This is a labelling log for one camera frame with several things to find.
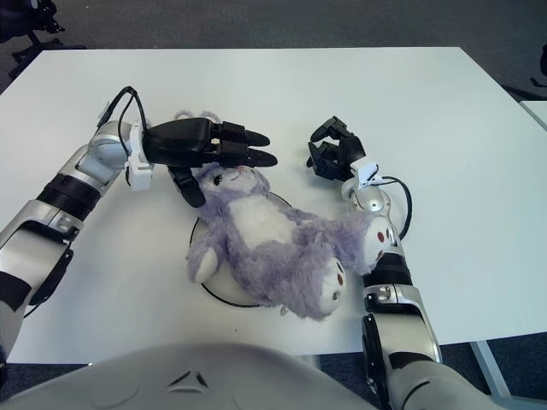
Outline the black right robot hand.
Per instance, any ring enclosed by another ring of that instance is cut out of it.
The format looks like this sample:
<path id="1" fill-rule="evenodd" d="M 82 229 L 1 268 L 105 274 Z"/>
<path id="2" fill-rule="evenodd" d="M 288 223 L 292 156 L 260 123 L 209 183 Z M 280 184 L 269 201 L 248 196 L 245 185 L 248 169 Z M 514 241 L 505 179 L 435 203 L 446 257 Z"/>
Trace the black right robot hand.
<path id="1" fill-rule="evenodd" d="M 366 153 L 361 140 L 337 116 L 319 126 L 308 142 L 307 167 L 324 179 L 346 181 L 351 179 L 350 164 L 363 158 Z"/>

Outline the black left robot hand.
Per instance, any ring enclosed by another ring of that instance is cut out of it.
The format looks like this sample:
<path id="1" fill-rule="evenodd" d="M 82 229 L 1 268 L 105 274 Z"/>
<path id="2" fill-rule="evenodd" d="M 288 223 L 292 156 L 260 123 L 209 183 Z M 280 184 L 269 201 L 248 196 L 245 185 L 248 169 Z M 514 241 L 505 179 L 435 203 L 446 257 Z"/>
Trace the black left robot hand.
<path id="1" fill-rule="evenodd" d="M 261 147 L 268 137 L 231 122 L 214 123 L 204 117 L 172 120 L 144 132 L 144 155 L 148 162 L 168 167 L 183 198 L 194 208 L 206 203 L 192 174 L 193 168 L 216 163 L 222 167 L 273 167 L 277 158 Z"/>

